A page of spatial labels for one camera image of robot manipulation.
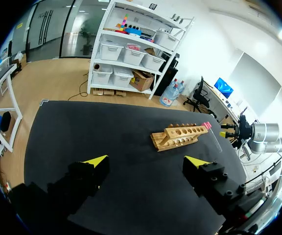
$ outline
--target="wooden test tube rack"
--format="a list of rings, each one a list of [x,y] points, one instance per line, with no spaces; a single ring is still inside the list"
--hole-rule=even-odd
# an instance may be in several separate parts
[[[164,132],[152,133],[151,139],[158,152],[181,147],[187,144],[195,143],[198,137],[208,133],[205,126],[196,126],[196,124],[170,124],[164,129]]]

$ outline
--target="wooden floor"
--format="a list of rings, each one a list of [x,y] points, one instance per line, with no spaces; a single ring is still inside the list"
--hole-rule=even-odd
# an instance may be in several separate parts
[[[14,152],[5,152],[0,158],[0,171],[3,182],[8,181],[11,187],[24,182],[24,157],[30,129],[39,109],[42,99],[67,100],[70,96],[79,93],[79,85],[88,79],[86,74],[89,68],[88,59],[66,58],[56,60],[43,60],[27,64],[18,73],[13,81],[14,94],[23,115],[14,142]],[[86,92],[87,83],[81,87]],[[159,97],[151,100],[149,95],[140,93],[127,93],[126,97],[88,95],[76,96],[71,101],[105,102],[115,104],[128,104],[146,107],[166,108],[159,102]],[[10,104],[9,94],[4,97],[0,94],[0,108]],[[190,111],[190,105],[182,105],[180,100],[177,106],[169,109]]]

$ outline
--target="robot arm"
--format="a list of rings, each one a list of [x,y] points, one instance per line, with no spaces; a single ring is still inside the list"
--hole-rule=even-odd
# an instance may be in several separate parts
[[[237,147],[248,139],[248,145],[255,154],[282,152],[282,137],[279,137],[279,126],[276,123],[253,123],[249,125],[245,115],[240,116],[239,126],[222,125],[222,128],[234,128],[235,133],[221,134],[222,136],[235,137]]]

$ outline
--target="white shelving unit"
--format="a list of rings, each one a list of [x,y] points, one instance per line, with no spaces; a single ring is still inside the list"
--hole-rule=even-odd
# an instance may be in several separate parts
[[[126,13],[129,14],[127,24],[139,25],[140,27],[151,29],[153,31],[157,31],[159,28],[164,28],[169,33],[171,33],[173,29],[177,29],[177,32],[174,36],[178,36],[178,39],[180,39],[180,41],[178,45],[176,46],[175,50],[171,51],[158,44],[155,44],[147,40],[137,38],[137,37],[134,37],[128,34],[103,30],[103,28],[115,29],[115,25],[117,23],[122,22]],[[95,43],[93,47],[93,52],[92,52],[91,62],[90,62],[90,67],[89,67],[89,73],[88,73],[87,92],[90,93],[91,88],[102,88],[102,89],[104,88],[104,89],[113,89],[113,90],[149,94],[150,95],[149,99],[151,99],[159,83],[161,82],[164,74],[166,73],[172,59],[176,55],[177,49],[179,48],[179,46],[181,45],[181,42],[183,41],[188,31],[190,30],[193,22],[194,22],[194,18],[192,18],[190,20],[190,23],[186,27],[184,27],[182,24],[178,24],[177,22],[173,21],[172,19],[169,19],[168,17],[160,16],[159,14],[157,14],[155,10],[151,10],[144,6],[140,6],[135,3],[125,1],[125,0],[112,0],[109,3],[105,11],[105,14],[103,16],[102,22],[99,26],[99,29],[98,29],[98,32],[95,38]],[[138,45],[142,45],[141,46],[142,48],[152,47],[156,50],[157,54],[160,54],[161,52],[165,52],[165,53],[170,54],[171,56],[170,56],[170,59],[166,62],[166,65],[162,72],[147,69],[142,64],[140,64],[139,66],[135,66],[135,65],[124,63],[122,54],[119,56],[117,61],[102,60],[100,58],[99,45],[100,45],[101,40],[105,37],[111,37],[112,39],[114,39],[114,41],[118,43],[130,42],[130,43],[136,43]],[[117,86],[114,86],[112,78],[110,78],[108,84],[106,85],[93,84],[92,76],[93,76],[94,64],[107,64],[107,65],[121,66],[121,67],[150,72],[154,74],[155,76],[154,82],[153,82],[154,83],[153,90],[148,89],[146,91],[140,92],[136,88],[131,86],[130,84],[128,85],[128,87],[117,87]]]

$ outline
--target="white whiteboard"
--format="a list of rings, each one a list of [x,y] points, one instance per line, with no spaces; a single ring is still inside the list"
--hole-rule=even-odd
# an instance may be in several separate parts
[[[277,80],[246,53],[230,75],[228,84],[242,94],[257,116],[267,109],[281,88]]]

